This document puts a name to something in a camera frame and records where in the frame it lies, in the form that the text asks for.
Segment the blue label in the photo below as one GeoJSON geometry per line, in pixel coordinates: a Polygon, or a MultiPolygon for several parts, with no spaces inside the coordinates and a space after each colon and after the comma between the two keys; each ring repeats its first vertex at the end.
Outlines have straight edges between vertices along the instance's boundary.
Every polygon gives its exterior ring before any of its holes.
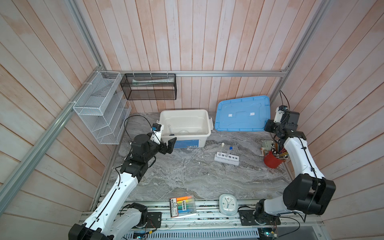
{"type": "Polygon", "coordinates": [[[176,141],[174,148],[189,148],[189,147],[198,147],[199,140],[184,140],[176,141]]]}

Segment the box handle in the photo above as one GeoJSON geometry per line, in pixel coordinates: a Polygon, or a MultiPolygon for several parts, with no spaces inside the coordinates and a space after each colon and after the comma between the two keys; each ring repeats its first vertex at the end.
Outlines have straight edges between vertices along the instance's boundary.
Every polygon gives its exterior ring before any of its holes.
{"type": "Polygon", "coordinates": [[[211,130],[214,129],[214,123],[212,122],[212,118],[210,118],[209,124],[211,125],[211,130]]]}

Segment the blue plastic lid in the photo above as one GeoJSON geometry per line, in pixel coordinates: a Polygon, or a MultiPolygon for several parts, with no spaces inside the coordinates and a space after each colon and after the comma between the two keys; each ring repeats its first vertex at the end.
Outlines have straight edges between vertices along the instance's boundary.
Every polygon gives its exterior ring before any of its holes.
{"type": "Polygon", "coordinates": [[[271,116],[268,96],[221,101],[217,106],[217,131],[264,131],[271,116]]]}

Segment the robotic arm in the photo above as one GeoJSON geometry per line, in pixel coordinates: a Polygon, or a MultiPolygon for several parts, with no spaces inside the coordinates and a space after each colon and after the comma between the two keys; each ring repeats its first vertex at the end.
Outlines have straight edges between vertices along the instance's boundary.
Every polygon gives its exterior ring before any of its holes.
{"type": "Polygon", "coordinates": [[[138,203],[131,204],[123,216],[116,221],[115,217],[131,191],[138,185],[143,175],[150,167],[149,160],[160,152],[172,153],[176,138],[166,143],[161,142],[161,132],[164,126],[154,123],[152,132],[137,135],[132,141],[132,156],[122,164],[120,173],[111,190],[105,196],[97,209],[82,225],[74,224],[68,233],[69,240],[111,240],[121,239],[127,229],[134,226],[147,225],[147,207],[138,203]]]}
{"type": "Polygon", "coordinates": [[[264,127],[266,132],[276,134],[279,144],[284,145],[296,178],[285,188],[282,196],[257,203],[254,217],[261,225],[292,212],[322,215],[336,190],[334,182],[325,179],[316,166],[304,133],[297,131],[299,115],[282,105],[276,109],[275,119],[269,119],[264,127]]]}

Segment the white mesh file organizer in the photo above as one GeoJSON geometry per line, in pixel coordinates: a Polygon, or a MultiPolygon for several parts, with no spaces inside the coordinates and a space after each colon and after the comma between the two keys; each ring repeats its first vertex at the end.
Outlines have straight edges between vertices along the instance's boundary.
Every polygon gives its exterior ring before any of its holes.
{"type": "Polygon", "coordinates": [[[121,81],[119,72],[98,72],[73,109],[100,144],[119,144],[123,122],[131,111],[124,108],[123,92],[115,91],[121,81]]]}

